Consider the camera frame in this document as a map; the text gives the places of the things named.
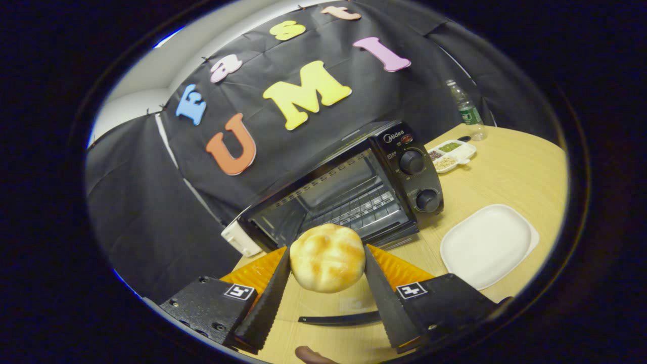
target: letter m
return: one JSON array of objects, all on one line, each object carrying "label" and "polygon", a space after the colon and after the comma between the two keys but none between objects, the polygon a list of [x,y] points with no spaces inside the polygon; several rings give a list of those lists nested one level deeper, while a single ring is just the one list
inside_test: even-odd
[{"label": "letter m", "polygon": [[322,96],[322,104],[330,106],[351,94],[348,86],[343,86],[325,69],[322,61],[314,61],[301,68],[301,86],[287,82],[276,82],[263,93],[263,98],[271,98],[285,116],[285,129],[293,130],[308,120],[308,114],[298,111],[296,106],[317,113],[319,100],[317,92]]}]

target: bread roll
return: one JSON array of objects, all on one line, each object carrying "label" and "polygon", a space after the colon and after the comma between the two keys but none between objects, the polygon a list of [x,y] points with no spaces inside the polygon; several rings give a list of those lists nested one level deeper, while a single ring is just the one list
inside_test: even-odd
[{"label": "bread roll", "polygon": [[292,274],[306,290],[345,290],[362,277],[365,263],[359,235],[332,223],[313,227],[290,246]]}]

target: white plate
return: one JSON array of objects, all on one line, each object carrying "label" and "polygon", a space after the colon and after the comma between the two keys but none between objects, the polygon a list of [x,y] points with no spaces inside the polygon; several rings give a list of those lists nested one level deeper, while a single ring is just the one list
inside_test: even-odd
[{"label": "white plate", "polygon": [[539,243],[539,233],[507,205],[483,207],[445,234],[441,257],[449,273],[483,290],[508,275]]},{"label": "white plate", "polygon": [[[443,152],[442,150],[440,150],[440,147],[442,147],[442,146],[444,146],[446,144],[449,144],[451,142],[460,144],[461,146],[454,149],[454,150],[452,150],[451,152]],[[466,152],[463,153],[463,155],[461,157],[458,157],[457,154],[461,153],[464,150],[466,150]],[[461,141],[457,141],[457,140],[452,139],[452,140],[449,140],[449,141],[445,141],[445,142],[443,142],[441,144],[438,144],[437,146],[433,147],[432,149],[427,150],[427,153],[431,153],[431,152],[437,152],[437,153],[442,155],[442,157],[439,157],[438,159],[436,159],[436,161],[441,161],[446,157],[451,157],[456,161],[456,163],[454,163],[454,164],[452,164],[450,166],[447,166],[447,167],[445,167],[443,169],[437,169],[436,170],[437,173],[446,173],[446,172],[449,172],[449,171],[453,170],[454,168],[456,168],[457,165],[466,165],[467,163],[469,163],[470,158],[474,155],[474,153],[476,153],[476,147],[469,144],[469,143],[461,142]]]}]

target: black knob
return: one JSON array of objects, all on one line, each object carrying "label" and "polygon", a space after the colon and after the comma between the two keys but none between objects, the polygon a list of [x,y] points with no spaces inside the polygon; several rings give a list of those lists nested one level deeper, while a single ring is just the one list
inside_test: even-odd
[{"label": "black knob", "polygon": [[406,174],[422,172],[424,158],[417,150],[407,150],[400,158],[400,169]]},{"label": "black knob", "polygon": [[418,209],[424,212],[436,211],[440,203],[441,199],[438,198],[438,192],[434,190],[424,190],[418,193],[418,197],[415,199],[415,204],[418,206]]}]

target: human hand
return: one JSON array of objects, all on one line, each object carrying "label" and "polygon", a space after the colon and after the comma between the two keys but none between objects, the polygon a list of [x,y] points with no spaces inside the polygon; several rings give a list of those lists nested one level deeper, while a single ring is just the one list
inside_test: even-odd
[{"label": "human hand", "polygon": [[335,361],[321,356],[321,354],[314,352],[309,347],[298,347],[294,349],[294,354],[305,364],[339,364]]}]

